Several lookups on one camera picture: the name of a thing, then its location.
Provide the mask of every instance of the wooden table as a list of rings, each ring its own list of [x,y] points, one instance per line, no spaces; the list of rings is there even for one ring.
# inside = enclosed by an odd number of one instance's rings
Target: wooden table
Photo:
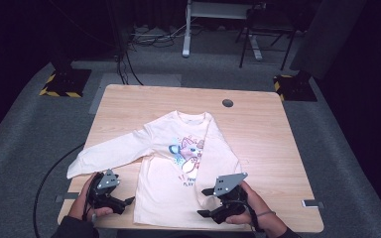
[[[233,101],[232,107],[222,104]],[[240,160],[246,181],[297,232],[321,232],[323,223],[317,208],[302,206],[303,199],[315,199],[302,164],[281,99],[275,92],[237,91],[155,86],[107,86],[85,148],[127,134],[171,111],[187,114],[209,112],[225,140]],[[140,161],[116,168],[121,184],[112,192],[126,199],[135,195]],[[80,192],[88,176],[72,179],[68,192]],[[73,200],[66,199],[59,222]],[[166,229],[133,224],[134,203],[122,215],[111,214],[97,227]]]

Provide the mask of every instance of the dark sleeve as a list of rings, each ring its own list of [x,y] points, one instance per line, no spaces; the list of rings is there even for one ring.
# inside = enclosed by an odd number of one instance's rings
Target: dark sleeve
[[[98,231],[92,222],[66,216],[52,238],[98,238]]]
[[[289,227],[284,234],[279,236],[278,238],[302,238],[300,235],[296,234],[296,232],[292,231]]]

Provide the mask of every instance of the black chair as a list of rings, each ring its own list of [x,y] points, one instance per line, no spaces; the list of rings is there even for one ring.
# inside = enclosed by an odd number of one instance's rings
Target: black chair
[[[241,34],[244,32],[244,44],[243,52],[240,60],[240,66],[243,65],[245,52],[249,49],[251,50],[263,50],[266,49],[252,49],[247,48],[247,43],[250,41],[250,36],[257,35],[273,35],[276,36],[275,41],[271,44],[274,44],[281,39],[283,35],[289,35],[289,43],[287,45],[286,54],[281,65],[281,70],[283,70],[284,65],[286,64],[287,57],[289,55],[290,48],[292,46],[293,38],[296,33],[296,28],[294,27],[292,21],[287,16],[287,14],[280,8],[280,6],[275,4],[268,3],[254,3],[252,8],[247,10],[245,24],[237,36],[236,43],[240,39]]]

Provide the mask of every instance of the person's left hand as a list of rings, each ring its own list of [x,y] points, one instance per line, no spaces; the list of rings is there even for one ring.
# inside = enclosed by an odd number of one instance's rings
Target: person's left hand
[[[70,208],[69,213],[67,214],[70,217],[76,218],[78,220],[82,220],[82,213],[84,211],[84,206],[86,203],[86,194],[89,186],[91,185],[92,179],[95,177],[96,173],[92,174],[92,176],[86,181],[85,185],[82,188],[79,197],[73,202],[72,207]],[[113,213],[113,209],[110,207],[101,207],[97,209],[90,208],[88,204],[86,207],[87,213],[87,221],[91,221],[92,214],[96,214],[97,217],[104,216]]]

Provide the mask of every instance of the human hand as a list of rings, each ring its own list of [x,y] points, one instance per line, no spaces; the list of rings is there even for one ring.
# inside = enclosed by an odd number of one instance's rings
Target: human hand
[[[82,191],[79,194],[78,198],[73,202],[72,207],[70,208],[69,213],[67,214],[70,217],[76,218],[78,220],[82,220],[82,214],[84,212],[84,207],[86,203],[86,195],[89,189],[89,186],[91,185],[92,179],[97,175],[97,173],[92,174],[92,176],[85,182],[84,186],[82,187]],[[113,213],[113,209],[110,207],[101,207],[97,209],[93,209],[88,204],[86,206],[85,212],[87,212],[87,221],[91,221],[92,214],[96,214],[97,217],[108,215]]]
[[[257,214],[259,228],[265,230],[265,233],[271,238],[284,234],[287,230],[287,225],[274,212],[271,212],[264,199],[246,181],[243,181],[240,186],[246,191],[247,202]],[[240,215],[227,217],[225,222],[229,224],[251,224],[252,218],[249,211],[246,210]]]

